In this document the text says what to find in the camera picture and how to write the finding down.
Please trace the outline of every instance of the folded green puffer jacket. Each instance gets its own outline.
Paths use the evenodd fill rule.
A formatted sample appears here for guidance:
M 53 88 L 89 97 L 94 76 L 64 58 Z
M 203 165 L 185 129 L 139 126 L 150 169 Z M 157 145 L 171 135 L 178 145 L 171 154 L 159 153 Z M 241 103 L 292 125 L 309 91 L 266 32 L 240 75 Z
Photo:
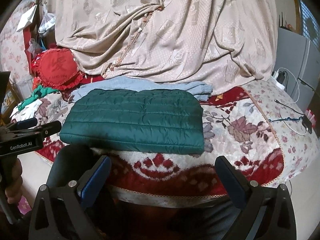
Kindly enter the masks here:
M 75 103 L 60 139 L 95 148 L 201 154 L 202 112 L 182 90 L 95 89 Z

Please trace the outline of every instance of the white floor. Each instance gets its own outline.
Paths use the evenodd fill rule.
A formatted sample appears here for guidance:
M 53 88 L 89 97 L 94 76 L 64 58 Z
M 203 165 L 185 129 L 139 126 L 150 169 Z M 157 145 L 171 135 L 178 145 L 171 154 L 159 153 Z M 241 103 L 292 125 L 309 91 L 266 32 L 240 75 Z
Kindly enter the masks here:
M 23 166 L 24 196 L 33 205 L 38 188 L 46 183 L 51 166 L 34 152 L 20 155 L 19 159 Z M 291 183 L 297 240 L 308 240 L 320 221 L 320 158 L 291 179 Z

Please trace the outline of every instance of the gray refrigerator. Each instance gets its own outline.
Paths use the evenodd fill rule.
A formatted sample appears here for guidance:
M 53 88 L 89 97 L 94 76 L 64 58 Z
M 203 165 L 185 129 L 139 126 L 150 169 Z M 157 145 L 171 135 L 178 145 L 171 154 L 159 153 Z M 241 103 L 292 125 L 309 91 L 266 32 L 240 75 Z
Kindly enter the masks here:
M 279 28 L 276 65 L 274 70 L 280 67 L 289 69 L 293 76 L 288 73 L 288 85 L 286 92 L 295 101 L 298 98 L 298 86 L 300 96 L 297 102 L 304 112 L 313 98 L 320 78 L 320 52 L 307 38 L 294 32 Z

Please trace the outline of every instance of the window screen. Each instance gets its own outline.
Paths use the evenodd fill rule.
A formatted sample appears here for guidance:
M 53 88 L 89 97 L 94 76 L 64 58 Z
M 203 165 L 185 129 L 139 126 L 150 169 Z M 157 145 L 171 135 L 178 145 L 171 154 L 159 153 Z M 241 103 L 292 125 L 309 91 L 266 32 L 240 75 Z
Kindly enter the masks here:
M 308 7 L 300 0 L 300 13 L 302 19 L 302 35 L 319 49 L 320 48 L 320 27 Z

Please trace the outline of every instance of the hand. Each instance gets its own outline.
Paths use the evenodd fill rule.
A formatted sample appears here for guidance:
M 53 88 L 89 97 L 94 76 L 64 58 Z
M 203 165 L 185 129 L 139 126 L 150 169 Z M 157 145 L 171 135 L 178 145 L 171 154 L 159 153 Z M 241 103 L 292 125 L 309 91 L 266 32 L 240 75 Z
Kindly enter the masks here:
M 13 182 L 5 189 L 5 195 L 8 198 L 9 204 L 18 204 L 22 197 L 22 165 L 20 160 L 17 158 L 17 162 L 12 168 L 12 179 Z

